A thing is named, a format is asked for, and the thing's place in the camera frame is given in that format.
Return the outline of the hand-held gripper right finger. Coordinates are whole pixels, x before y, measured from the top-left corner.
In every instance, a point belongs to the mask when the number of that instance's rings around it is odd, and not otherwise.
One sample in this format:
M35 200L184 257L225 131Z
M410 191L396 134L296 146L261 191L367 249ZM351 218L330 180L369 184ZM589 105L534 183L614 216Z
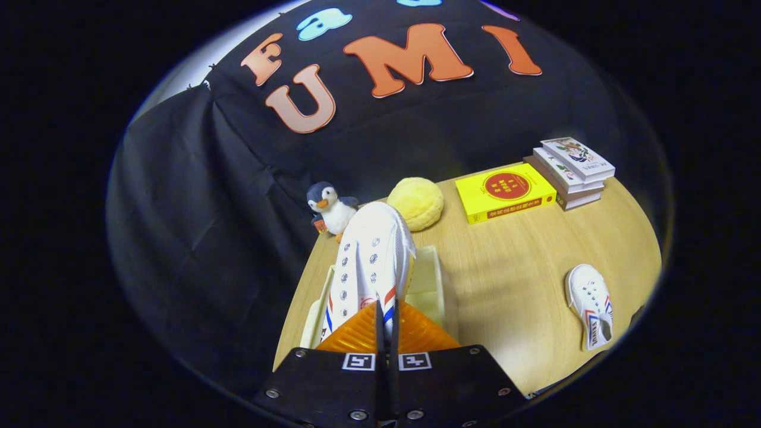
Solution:
M486 347L460 346L405 301L392 322L389 387L399 427L489 427L527 398Z

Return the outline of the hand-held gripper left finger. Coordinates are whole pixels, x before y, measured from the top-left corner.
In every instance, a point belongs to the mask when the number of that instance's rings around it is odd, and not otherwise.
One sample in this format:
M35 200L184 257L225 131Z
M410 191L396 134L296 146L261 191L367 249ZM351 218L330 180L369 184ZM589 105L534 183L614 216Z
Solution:
M368 352L293 348L252 404L290 427L377 427L389 414L388 359L380 304L368 309L376 339Z

